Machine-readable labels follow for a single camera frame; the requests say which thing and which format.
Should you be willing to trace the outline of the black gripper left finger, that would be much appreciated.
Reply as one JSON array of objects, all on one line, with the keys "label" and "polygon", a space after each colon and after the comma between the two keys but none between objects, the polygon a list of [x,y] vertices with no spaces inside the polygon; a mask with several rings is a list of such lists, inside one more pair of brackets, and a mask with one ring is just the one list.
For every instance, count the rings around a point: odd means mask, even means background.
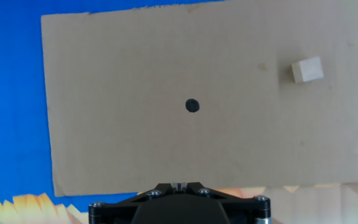
[{"label": "black gripper left finger", "polygon": [[180,192],[179,183],[158,184],[154,189],[118,203],[93,202],[88,206],[89,224],[113,223],[114,217],[132,217],[144,202]]}]

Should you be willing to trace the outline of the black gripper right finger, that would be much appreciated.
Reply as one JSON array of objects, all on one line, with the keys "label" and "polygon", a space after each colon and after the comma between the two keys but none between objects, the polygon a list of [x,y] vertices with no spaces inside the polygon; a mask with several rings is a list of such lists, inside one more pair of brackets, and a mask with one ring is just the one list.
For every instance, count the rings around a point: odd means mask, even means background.
[{"label": "black gripper right finger", "polygon": [[178,193],[178,217],[184,223],[271,224],[270,199],[264,195],[242,198],[199,182],[179,183]]}]

